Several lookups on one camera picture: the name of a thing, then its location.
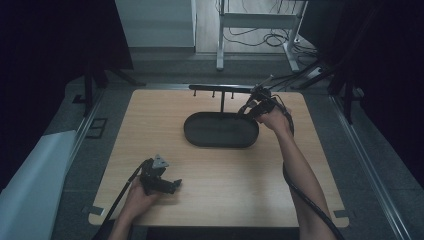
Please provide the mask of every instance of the bare arm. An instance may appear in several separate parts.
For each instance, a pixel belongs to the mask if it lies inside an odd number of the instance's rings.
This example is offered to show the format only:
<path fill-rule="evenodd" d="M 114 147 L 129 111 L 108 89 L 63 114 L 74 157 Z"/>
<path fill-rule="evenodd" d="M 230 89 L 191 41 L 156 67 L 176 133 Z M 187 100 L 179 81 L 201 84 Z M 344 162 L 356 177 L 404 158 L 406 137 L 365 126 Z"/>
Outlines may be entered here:
<path fill-rule="evenodd" d="M 309 163 L 298 148 L 286 117 L 278 108 L 256 118 L 273 130 L 281 149 L 284 166 L 294 184 L 301 189 L 324 213 L 330 217 L 321 186 Z M 300 239 L 336 239 L 322 219 L 291 191 L 299 221 Z"/>
<path fill-rule="evenodd" d="M 140 183 L 140 177 L 136 177 L 132 181 L 125 205 L 116 218 L 108 239 L 126 240 L 134 219 L 145 213 L 158 197 L 159 193 L 146 196 Z"/>

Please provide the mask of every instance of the white wall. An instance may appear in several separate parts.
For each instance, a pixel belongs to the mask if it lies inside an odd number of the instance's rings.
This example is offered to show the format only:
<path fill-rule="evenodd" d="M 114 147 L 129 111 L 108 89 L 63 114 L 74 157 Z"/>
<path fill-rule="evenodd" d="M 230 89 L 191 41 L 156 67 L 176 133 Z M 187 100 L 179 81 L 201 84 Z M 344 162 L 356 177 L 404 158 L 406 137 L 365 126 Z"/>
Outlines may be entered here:
<path fill-rule="evenodd" d="M 194 47 L 195 0 L 116 0 L 129 47 Z"/>

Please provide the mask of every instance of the black horizontal bar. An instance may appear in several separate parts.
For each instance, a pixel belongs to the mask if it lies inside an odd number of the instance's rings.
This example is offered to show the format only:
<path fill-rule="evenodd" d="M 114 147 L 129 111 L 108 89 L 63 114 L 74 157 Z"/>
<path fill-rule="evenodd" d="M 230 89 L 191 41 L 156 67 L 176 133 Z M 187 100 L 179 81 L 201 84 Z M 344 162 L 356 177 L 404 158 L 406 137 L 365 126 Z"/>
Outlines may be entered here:
<path fill-rule="evenodd" d="M 250 88 L 238 88 L 228 86 L 212 86 L 212 85 L 196 85 L 188 86 L 191 90 L 197 91 L 217 91 L 217 92 L 234 92 L 234 93 L 250 93 Z"/>

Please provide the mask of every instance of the black oval base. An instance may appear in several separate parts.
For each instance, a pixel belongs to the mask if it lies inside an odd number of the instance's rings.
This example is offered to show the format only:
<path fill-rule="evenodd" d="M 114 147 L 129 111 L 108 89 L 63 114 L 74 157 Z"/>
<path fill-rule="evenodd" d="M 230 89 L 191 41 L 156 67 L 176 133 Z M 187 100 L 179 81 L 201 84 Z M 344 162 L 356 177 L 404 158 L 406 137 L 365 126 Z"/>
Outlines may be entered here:
<path fill-rule="evenodd" d="M 246 148 L 256 142 L 258 123 L 236 113 L 198 112 L 184 123 L 184 134 L 199 147 Z"/>

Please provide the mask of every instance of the light wood tabletop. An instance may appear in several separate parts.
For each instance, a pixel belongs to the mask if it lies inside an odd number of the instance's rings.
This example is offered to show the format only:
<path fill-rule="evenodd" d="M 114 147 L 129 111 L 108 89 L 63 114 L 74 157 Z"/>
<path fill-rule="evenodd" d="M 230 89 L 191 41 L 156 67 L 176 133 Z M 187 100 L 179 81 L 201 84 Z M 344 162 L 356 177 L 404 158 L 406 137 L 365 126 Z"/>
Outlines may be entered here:
<path fill-rule="evenodd" d="M 220 111 L 221 93 L 189 90 L 136 90 L 128 105 L 90 214 L 100 225 L 129 176 L 156 154 L 169 167 L 164 180 L 182 179 L 175 194 L 164 194 L 136 223 L 145 226 L 297 227 L 290 191 L 282 175 L 277 139 L 263 124 L 257 141 L 248 148 L 202 148 L 184 136 L 184 122 L 193 113 Z M 296 142 L 324 191 L 336 226 L 349 219 L 336 218 L 343 202 L 328 166 L 308 108 L 300 93 L 277 93 L 292 109 Z M 248 94 L 226 93 L 224 111 L 237 112 Z M 116 217 L 125 202 L 118 204 Z"/>

